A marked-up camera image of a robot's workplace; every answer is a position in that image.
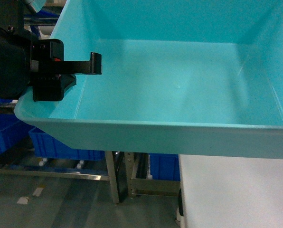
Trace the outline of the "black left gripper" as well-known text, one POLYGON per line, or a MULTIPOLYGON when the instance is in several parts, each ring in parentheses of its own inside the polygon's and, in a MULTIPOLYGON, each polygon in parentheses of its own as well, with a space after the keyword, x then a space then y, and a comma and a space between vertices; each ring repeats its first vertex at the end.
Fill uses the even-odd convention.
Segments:
POLYGON ((102 74, 102 55, 99 53, 91 52, 88 61, 63 60, 64 44, 61 40, 44 39, 32 44, 30 85, 35 102, 61 101, 64 93, 76 85, 77 74, 102 74), (58 72, 54 69, 55 62, 58 63, 58 72))

